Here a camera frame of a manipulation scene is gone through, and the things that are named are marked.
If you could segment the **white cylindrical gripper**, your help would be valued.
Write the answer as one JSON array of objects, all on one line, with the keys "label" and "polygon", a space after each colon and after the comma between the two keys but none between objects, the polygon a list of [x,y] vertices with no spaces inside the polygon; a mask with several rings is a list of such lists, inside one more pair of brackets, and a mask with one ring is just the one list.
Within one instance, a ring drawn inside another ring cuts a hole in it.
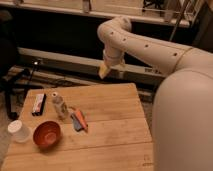
[{"label": "white cylindrical gripper", "polygon": [[111,71],[111,66],[120,65],[121,68],[125,68],[124,54],[118,54],[115,56],[109,55],[106,51],[103,51],[103,61],[99,68],[99,76],[104,79]]}]

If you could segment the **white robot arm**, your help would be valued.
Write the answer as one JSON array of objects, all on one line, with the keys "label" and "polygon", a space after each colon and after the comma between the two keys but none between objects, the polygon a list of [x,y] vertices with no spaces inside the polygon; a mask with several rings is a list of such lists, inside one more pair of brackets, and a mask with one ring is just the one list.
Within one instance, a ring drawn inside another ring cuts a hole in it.
[{"label": "white robot arm", "polygon": [[98,26],[104,44],[99,75],[129,54],[166,76],[152,110],[154,171],[213,171],[213,53],[131,28],[126,17]]}]

